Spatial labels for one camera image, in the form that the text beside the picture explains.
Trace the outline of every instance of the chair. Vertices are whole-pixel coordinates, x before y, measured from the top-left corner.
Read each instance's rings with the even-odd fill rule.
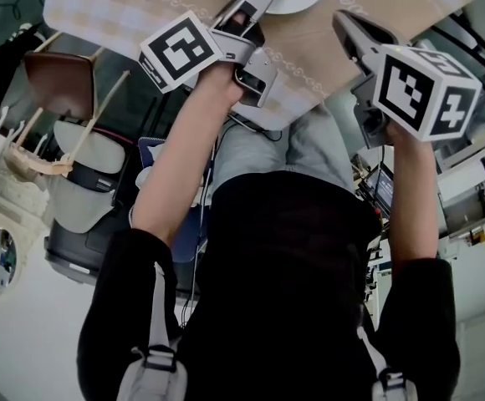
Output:
[[[89,57],[41,52],[60,35],[61,33],[56,33],[23,59],[28,81],[39,108],[27,123],[17,143],[11,145],[8,153],[8,159],[16,167],[23,168],[25,171],[34,170],[45,175],[65,175],[72,170],[81,148],[87,142],[98,119],[130,74],[129,71],[125,71],[106,95],[101,105],[98,105],[95,92],[94,64],[104,49],[99,48]],[[55,162],[41,159],[23,148],[23,142],[44,110],[81,121],[88,121],[85,127],[78,126],[81,132],[77,142],[74,145],[67,142],[66,150],[63,150],[64,156]]]
[[[76,125],[57,122],[55,139],[61,150]],[[95,285],[110,238],[129,227],[131,203],[123,190],[134,186],[135,174],[128,161],[135,144],[124,146],[106,135],[93,132],[81,148],[69,176],[46,176],[48,207],[54,223],[45,238],[46,260],[69,279]]]

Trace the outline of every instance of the beige tablecloth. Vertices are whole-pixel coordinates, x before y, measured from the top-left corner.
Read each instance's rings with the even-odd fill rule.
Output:
[[[44,17],[53,28],[137,59],[139,43],[165,23],[188,10],[208,23],[228,1],[46,0]],[[356,76],[332,29],[337,9],[368,14],[412,38],[470,1],[320,0],[301,13],[266,16],[266,51],[280,75],[263,109],[235,110],[265,129],[282,129]]]

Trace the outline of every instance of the black jacket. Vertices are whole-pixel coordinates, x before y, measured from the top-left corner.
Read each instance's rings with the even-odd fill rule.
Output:
[[[414,261],[396,278],[375,332],[361,304],[373,210],[346,190],[290,172],[242,175],[212,201],[202,294],[177,351],[186,399],[370,399],[363,321],[420,399],[449,399],[459,356],[451,268]],[[154,262],[173,292],[171,253],[142,231],[116,234],[79,340],[89,401],[116,398],[134,346],[148,340]],[[166,299],[169,335],[180,329]]]

